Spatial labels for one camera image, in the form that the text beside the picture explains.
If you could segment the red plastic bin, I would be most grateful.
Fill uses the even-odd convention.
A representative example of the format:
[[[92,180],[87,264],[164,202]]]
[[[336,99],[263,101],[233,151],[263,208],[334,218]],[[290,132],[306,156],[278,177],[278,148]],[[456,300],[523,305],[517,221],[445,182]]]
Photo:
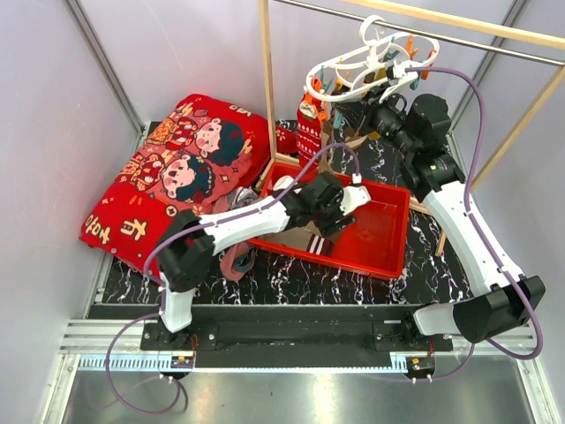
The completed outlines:
[[[250,243],[270,253],[283,254],[332,268],[382,279],[402,274],[410,193],[393,185],[364,179],[371,200],[354,212],[356,221],[347,226],[330,249],[318,253],[252,238]]]

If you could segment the brown hanging sock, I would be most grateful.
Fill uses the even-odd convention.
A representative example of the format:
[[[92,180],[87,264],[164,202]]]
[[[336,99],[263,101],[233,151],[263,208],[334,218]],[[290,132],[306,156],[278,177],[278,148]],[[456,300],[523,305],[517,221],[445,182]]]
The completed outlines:
[[[354,132],[352,129],[344,131],[344,144],[353,150],[360,148],[367,139],[367,135]]]

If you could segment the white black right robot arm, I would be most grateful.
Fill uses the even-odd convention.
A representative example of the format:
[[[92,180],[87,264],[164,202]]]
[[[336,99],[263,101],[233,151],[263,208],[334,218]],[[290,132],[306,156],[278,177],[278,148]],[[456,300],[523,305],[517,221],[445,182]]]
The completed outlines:
[[[473,202],[465,176],[446,149],[451,126],[446,101],[423,94],[398,109],[400,95],[339,102],[337,112],[362,135],[377,133],[402,154],[405,186],[445,231],[471,286],[471,299],[416,310],[401,327],[403,344],[420,350],[447,333],[477,344],[525,325],[546,293],[539,276],[526,276],[506,255]]]

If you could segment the wooden rack frame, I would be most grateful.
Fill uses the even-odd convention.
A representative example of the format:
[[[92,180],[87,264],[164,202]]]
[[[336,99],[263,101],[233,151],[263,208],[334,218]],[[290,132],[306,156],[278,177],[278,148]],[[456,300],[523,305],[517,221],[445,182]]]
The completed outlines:
[[[502,24],[492,24],[476,19],[468,19],[452,14],[447,14],[438,11],[430,11],[415,6],[408,6],[403,4],[396,4],[390,1],[358,1],[358,5],[372,7],[376,11],[392,12],[398,15],[407,16],[415,19],[426,20],[430,22],[440,23],[450,27],[459,27],[462,29],[480,32],[482,34],[489,34],[493,37],[491,43],[481,44],[476,42],[469,42],[460,38],[454,38],[441,34],[434,34],[426,31],[420,31],[408,26],[400,26],[390,22],[382,21],[380,25],[387,29],[395,29],[398,31],[406,31],[411,34],[418,34],[426,37],[431,37],[444,42],[460,45],[472,49],[479,49],[486,54],[481,60],[477,68],[474,78],[477,82],[481,81],[487,73],[488,67],[492,64],[495,55],[503,55],[506,57],[518,58],[526,61],[531,61],[539,64],[547,64],[555,66],[555,71],[552,78],[544,85],[539,91],[537,97],[531,102],[528,109],[518,119],[513,126],[512,130],[508,133],[507,137],[503,140],[500,146],[488,158],[486,164],[480,169],[477,177],[472,182],[472,187],[477,188],[483,180],[493,170],[494,166],[502,159],[507,153],[512,144],[517,140],[517,137],[527,127],[531,120],[536,116],[541,107],[553,95],[557,87],[564,81],[564,63],[555,59],[547,57],[540,57],[535,55],[526,54],[519,51],[504,49],[502,47],[505,41],[520,41],[532,45],[539,45],[553,49],[563,49],[564,40],[560,37],[550,36],[547,34],[534,33],[532,31],[525,31],[513,27],[521,11],[525,7],[524,2],[516,1],[512,4],[505,20]],[[276,163],[287,163],[298,165],[299,160],[290,155],[283,154],[278,151],[275,129],[275,92],[274,92],[274,77],[272,66],[272,52],[271,52],[271,34],[270,34],[270,19],[269,19],[269,2],[259,2],[259,16],[260,16],[260,38],[262,50],[262,63],[263,74],[267,104],[267,122],[269,131],[269,147],[270,147],[270,160],[267,168],[260,177],[260,182],[266,178],[267,172]]]

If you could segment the pink and teal garment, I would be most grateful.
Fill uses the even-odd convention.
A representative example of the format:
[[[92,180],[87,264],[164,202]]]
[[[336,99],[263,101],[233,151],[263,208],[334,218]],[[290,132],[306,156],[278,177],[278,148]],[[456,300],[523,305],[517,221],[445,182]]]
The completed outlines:
[[[219,214],[254,203],[259,196],[253,189],[238,187],[220,197],[214,204],[213,213]],[[256,253],[248,241],[229,247],[220,259],[220,270],[230,281],[238,282],[254,265]]]

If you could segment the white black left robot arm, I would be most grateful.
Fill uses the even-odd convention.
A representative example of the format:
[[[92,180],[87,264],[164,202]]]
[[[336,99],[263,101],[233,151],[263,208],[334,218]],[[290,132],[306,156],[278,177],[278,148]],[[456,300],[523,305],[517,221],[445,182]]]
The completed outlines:
[[[160,339],[173,350],[189,343],[194,293],[221,251],[309,223],[322,236],[331,236],[353,223],[354,211],[370,199],[358,174],[344,185],[337,176],[322,172],[308,183],[279,178],[269,196],[242,208],[203,216],[190,210],[180,213],[149,255],[164,289]]]

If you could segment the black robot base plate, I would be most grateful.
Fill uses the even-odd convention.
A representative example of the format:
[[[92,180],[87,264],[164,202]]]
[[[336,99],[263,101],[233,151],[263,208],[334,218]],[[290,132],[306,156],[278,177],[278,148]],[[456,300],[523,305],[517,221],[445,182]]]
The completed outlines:
[[[174,333],[162,322],[146,323],[144,351],[220,351],[232,345],[357,345],[381,352],[450,352],[443,335],[420,337],[406,329],[415,306],[299,305],[192,308],[192,323]]]

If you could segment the red christmas sock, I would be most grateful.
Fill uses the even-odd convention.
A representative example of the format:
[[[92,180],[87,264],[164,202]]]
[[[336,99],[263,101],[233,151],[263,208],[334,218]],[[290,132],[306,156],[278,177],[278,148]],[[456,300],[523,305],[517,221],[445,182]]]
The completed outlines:
[[[301,166],[321,149],[321,129],[327,114],[326,104],[305,90],[297,109],[296,137]]]

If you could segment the red cartoon bear pillow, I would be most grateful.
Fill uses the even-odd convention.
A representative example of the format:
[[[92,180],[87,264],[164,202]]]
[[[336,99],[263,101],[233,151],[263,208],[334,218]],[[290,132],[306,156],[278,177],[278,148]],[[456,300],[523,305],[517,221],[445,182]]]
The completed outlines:
[[[270,159],[264,117],[188,95],[118,172],[79,239],[141,270],[179,212],[211,213],[221,197],[252,186]]]

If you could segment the white sock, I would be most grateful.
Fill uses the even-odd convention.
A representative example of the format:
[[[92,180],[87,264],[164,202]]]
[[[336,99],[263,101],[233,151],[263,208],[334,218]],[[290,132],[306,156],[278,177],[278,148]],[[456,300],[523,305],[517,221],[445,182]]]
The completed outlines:
[[[279,190],[284,190],[284,189],[292,186],[293,181],[294,181],[294,179],[289,175],[280,177],[275,181],[275,183],[273,185],[273,191],[276,192],[276,191],[279,191]]]

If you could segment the white round clip hanger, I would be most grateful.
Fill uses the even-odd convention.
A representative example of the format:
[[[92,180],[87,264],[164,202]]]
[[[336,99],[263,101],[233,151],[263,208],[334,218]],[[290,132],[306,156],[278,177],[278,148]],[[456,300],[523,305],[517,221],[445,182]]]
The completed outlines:
[[[345,102],[382,88],[386,68],[412,60],[430,67],[440,52],[434,37],[400,31],[385,35],[378,15],[365,18],[358,30],[363,45],[315,65],[305,77],[304,90],[322,102]]]

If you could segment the maroon striped cuff sock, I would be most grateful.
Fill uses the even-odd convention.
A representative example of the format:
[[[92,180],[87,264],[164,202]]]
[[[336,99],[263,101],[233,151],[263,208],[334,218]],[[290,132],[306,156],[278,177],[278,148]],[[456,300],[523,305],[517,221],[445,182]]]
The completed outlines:
[[[329,238],[319,235],[312,235],[308,241],[306,251],[309,254],[330,256],[335,248],[335,243]]]

